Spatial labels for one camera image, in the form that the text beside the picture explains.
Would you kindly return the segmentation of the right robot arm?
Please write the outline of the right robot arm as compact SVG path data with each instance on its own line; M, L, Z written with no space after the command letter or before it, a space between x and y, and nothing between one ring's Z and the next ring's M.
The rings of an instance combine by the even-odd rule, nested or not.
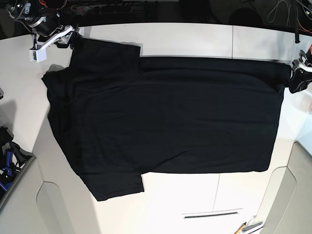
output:
M11 0L6 10L32 35L32 50L44 49L51 44L73 49L82 36L78 26L61 23L59 11L66 4L66 0Z

